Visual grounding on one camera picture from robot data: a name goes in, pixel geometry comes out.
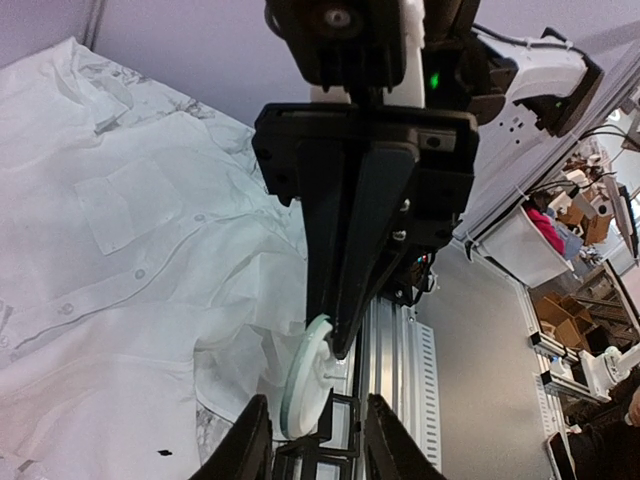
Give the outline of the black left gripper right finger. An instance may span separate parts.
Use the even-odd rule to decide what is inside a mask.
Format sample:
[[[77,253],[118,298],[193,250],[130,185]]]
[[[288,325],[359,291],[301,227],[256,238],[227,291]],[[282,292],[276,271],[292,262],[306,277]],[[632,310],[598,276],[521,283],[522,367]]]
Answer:
[[[367,397],[364,422],[367,479],[445,480],[380,394]]]

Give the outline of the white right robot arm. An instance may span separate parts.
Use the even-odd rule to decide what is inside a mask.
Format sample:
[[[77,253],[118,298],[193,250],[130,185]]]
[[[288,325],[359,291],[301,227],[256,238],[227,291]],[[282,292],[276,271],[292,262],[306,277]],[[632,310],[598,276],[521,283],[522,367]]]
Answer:
[[[321,64],[352,75],[343,96],[266,105],[252,146],[268,192],[302,205],[307,318],[329,323],[324,341],[340,359],[369,302],[385,294],[411,304],[413,266],[429,267],[450,242],[476,177],[479,127],[525,105],[561,135],[601,72],[553,35],[527,42],[483,30],[401,52],[330,50]]]

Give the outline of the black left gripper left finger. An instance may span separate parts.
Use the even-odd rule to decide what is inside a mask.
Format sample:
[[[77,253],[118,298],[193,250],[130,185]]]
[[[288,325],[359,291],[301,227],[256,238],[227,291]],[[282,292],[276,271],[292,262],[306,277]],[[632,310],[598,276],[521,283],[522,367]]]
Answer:
[[[210,458],[189,479],[271,479],[272,439],[267,398],[256,394]]]

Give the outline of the green red round brooch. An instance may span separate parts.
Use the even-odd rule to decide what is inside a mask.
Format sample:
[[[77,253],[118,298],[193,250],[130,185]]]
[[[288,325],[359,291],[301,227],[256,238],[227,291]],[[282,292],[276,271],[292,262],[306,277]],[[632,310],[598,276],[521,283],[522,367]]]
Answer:
[[[337,360],[328,341],[331,332],[329,317],[318,315],[307,326],[296,350],[280,407],[280,429],[287,440],[314,431],[334,386]]]

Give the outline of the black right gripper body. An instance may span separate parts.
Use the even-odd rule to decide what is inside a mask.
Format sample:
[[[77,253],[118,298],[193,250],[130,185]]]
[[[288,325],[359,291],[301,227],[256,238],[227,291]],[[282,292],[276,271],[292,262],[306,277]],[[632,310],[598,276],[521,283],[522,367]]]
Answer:
[[[297,175],[299,143],[339,141],[349,168],[351,217],[362,160],[376,144],[411,145],[418,151],[406,199],[377,260],[365,303],[383,295],[403,305],[431,286],[437,253],[452,239],[474,181],[479,135],[467,113],[339,104],[270,104],[255,123],[252,146],[268,192],[282,204],[301,204]]]

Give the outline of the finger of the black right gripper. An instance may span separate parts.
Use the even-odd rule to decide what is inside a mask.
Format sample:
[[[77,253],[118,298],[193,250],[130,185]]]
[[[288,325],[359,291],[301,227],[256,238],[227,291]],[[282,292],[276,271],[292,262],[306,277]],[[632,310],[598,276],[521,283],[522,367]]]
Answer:
[[[371,275],[406,199],[417,160],[413,146],[391,143],[374,145],[362,160],[342,257],[332,337],[332,351],[338,359],[347,355],[357,334]]]
[[[339,141],[306,139],[297,175],[308,250],[306,315],[336,315],[348,215],[349,168]]]

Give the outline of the white button shirt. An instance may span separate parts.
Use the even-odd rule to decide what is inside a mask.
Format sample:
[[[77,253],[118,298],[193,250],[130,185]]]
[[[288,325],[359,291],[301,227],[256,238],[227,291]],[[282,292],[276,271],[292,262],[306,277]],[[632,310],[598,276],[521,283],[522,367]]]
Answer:
[[[186,479],[199,414],[277,409],[298,207],[242,123],[74,39],[1,71],[1,475]]]

